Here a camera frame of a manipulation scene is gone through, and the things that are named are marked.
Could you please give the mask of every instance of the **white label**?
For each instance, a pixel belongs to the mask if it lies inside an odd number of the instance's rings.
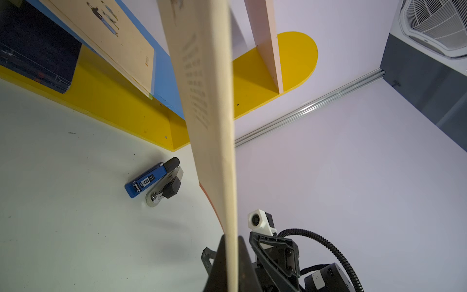
[[[316,290],[319,290],[323,288],[324,286],[326,286],[326,284],[324,284],[323,277],[321,276],[321,271],[314,272],[312,276],[313,276],[313,282],[315,283]]]
[[[143,184],[143,187],[147,186],[151,181],[149,180],[149,177],[143,179],[141,183]]]

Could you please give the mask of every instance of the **wooden board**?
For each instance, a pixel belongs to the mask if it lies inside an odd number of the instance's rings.
[[[201,187],[226,235],[229,292],[238,289],[237,193],[227,0],[159,0]]]
[[[40,0],[146,96],[154,49],[115,0]]]
[[[245,0],[256,47],[278,89],[283,92],[273,0]]]

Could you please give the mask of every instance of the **ceiling fan grille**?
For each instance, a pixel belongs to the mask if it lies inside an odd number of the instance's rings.
[[[467,46],[467,0],[410,0],[405,13],[411,29],[448,50]]]

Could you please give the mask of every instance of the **black cable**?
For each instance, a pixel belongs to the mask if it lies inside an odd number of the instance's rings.
[[[290,235],[300,235],[300,236],[309,237],[321,243],[322,245],[324,245],[328,250],[330,250],[336,256],[336,258],[339,260],[342,267],[346,270],[347,275],[350,278],[350,281],[352,281],[352,285],[354,285],[355,292],[363,292],[363,287],[361,286],[360,280],[358,279],[357,274],[353,270],[350,263],[347,261],[346,257],[327,239],[325,239],[324,237],[314,232],[311,232],[305,229],[298,229],[298,228],[291,228],[291,229],[283,230],[277,236],[286,237]]]
[[[316,264],[314,266],[304,268],[303,270],[300,271],[300,276],[303,276],[304,274],[308,274],[309,272],[320,270],[320,269],[325,268],[325,267],[327,267],[329,265],[330,264]]]

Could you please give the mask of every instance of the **illustration on book cover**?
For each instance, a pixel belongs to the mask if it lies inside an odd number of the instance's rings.
[[[107,6],[103,1],[101,1],[102,4],[106,7],[106,10],[107,10],[107,13],[104,11],[104,9],[101,9],[101,12],[103,15],[105,15],[107,17],[107,19],[109,20],[109,22],[111,24],[113,24],[118,30],[120,30],[120,28],[118,28],[117,26],[117,21],[118,21],[118,17],[112,12],[112,10],[109,8],[109,6]],[[104,19],[104,17],[99,13],[99,7],[93,7],[89,2],[86,2],[86,4],[91,8],[91,11],[94,13],[94,15],[96,15],[97,18],[99,18],[99,20],[116,36],[118,36],[118,32]]]

